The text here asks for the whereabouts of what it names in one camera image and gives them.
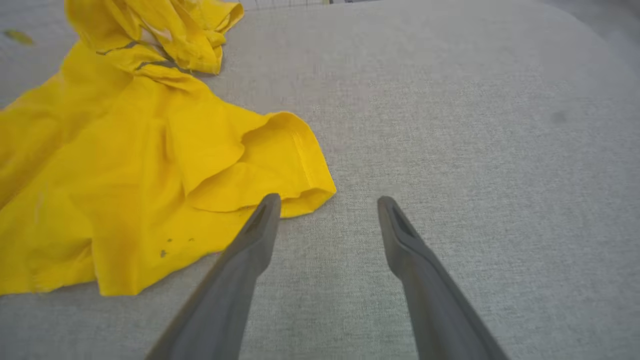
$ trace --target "yellow shirt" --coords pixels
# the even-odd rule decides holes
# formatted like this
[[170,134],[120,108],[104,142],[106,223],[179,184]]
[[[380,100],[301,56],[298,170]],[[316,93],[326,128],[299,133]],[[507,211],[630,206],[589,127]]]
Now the yellow shirt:
[[335,193],[304,121],[225,103],[190,74],[220,71],[240,4],[66,7],[80,42],[0,114],[0,295],[94,280],[135,295],[223,250],[267,193],[283,217]]

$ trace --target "gray tablecloth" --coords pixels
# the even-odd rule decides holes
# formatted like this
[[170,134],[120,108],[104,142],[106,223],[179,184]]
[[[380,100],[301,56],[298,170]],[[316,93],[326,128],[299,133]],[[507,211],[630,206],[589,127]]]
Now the gray tablecloth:
[[[513,359],[640,354],[640,81],[587,27],[515,0],[249,13],[222,99],[289,110],[338,193],[280,224],[246,359],[415,358],[376,199],[396,198]],[[137,297],[0,298],[0,357],[139,359],[209,257]]]

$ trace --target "dark spot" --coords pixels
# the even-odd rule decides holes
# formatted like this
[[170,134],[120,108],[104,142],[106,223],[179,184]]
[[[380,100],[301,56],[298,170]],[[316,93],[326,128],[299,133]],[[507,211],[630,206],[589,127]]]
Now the dark spot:
[[553,122],[554,124],[562,124],[566,121],[567,119],[565,111],[556,111],[555,113],[551,114],[551,122]]

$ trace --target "yellow fabric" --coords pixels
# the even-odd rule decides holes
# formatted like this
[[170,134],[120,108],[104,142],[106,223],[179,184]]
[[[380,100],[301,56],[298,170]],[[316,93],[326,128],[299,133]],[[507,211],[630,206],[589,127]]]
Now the yellow fabric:
[[301,119],[225,103],[189,74],[220,71],[240,4],[66,6],[81,41],[0,115],[0,295],[94,280],[134,295],[223,250],[265,194],[295,217],[335,193]]

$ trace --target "gray ironing board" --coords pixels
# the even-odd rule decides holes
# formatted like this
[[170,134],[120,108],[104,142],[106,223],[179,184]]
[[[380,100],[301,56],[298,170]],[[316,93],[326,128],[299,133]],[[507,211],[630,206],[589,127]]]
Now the gray ironing board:
[[[525,0],[382,0],[250,12],[227,40],[211,88],[305,119],[338,189],[280,223],[241,358],[416,358],[380,195],[510,358],[640,354],[640,80],[591,30]],[[214,261],[137,297],[2,297],[0,357],[140,359]]]

